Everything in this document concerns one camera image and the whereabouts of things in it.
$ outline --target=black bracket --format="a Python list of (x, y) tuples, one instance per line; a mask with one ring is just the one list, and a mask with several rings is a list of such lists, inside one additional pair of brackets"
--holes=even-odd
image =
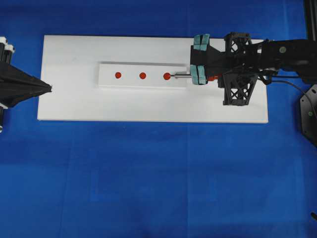
[(3, 110), (19, 102), (51, 92), (52, 87), (38, 78), (13, 67), (11, 63), (13, 45), (0, 38), (0, 133), (3, 128)]
[(248, 105), (257, 79), (257, 76), (251, 75), (243, 76), (236, 73), (224, 74), (223, 104), (236, 106)]
[[(307, 92), (315, 110), (317, 111), (317, 84), (312, 86)], [(307, 97), (303, 95), (300, 99), (302, 116), (302, 134), (317, 146), (317, 121), (312, 110), (312, 106)]]

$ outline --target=white board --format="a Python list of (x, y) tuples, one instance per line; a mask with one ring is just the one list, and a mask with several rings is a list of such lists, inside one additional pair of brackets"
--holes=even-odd
[[(45, 36), (41, 79), (53, 92), (40, 96), (39, 120), (266, 123), (266, 87), (257, 82), (248, 106), (223, 106), (217, 82), (184, 90), (100, 87), (100, 64), (186, 66), (192, 38)], [(211, 45), (224, 51), (223, 39)]]

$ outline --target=white wooden block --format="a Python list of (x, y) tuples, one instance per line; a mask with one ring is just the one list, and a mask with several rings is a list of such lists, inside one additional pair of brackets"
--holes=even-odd
[(100, 87), (129, 87), (129, 88), (186, 88), (186, 79), (171, 77), (164, 79), (165, 73), (187, 73), (186, 65), (159, 65), (159, 64), (118, 64), (101, 63), (99, 65)]

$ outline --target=blue fabric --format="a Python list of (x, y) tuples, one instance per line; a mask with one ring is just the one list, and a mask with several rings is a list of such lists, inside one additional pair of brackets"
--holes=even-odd
[[(301, 0), (11, 0), (0, 17), (12, 64), (37, 77), (45, 34), (306, 36)], [(37, 121), (38, 99), (20, 103), (0, 135), (0, 237), (316, 237), (300, 93), (267, 96), (268, 124)]]

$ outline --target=red dot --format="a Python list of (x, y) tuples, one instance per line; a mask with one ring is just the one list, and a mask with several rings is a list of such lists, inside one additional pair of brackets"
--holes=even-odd
[(145, 79), (146, 77), (147, 77), (147, 75), (144, 72), (140, 73), (140, 78), (141, 79)]
[(121, 78), (121, 73), (120, 72), (115, 73), (115, 78)]
[(165, 80), (169, 80), (170, 79), (170, 73), (165, 73), (163, 75), (163, 77), (164, 77)]

